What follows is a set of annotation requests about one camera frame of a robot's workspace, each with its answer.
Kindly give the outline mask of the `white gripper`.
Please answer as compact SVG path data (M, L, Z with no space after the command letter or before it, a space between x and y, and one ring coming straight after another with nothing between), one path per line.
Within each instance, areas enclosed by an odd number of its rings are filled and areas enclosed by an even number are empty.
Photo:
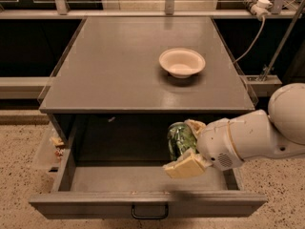
M243 160L234 146L229 122L228 118L223 118L206 126L201 121L185 120L193 135L198 137L196 149L200 154L187 150L176 161L163 166L165 173L171 178L189 178L201 176L212 165L221 171L241 166Z

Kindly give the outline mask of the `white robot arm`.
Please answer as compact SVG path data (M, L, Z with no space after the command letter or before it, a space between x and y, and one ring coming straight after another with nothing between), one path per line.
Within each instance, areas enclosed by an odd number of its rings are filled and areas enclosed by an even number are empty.
M171 178L202 175L209 167L227 171L259 158L298 158L305 155L305 84L277 89L268 110L257 110L209 124L187 119L169 127Z

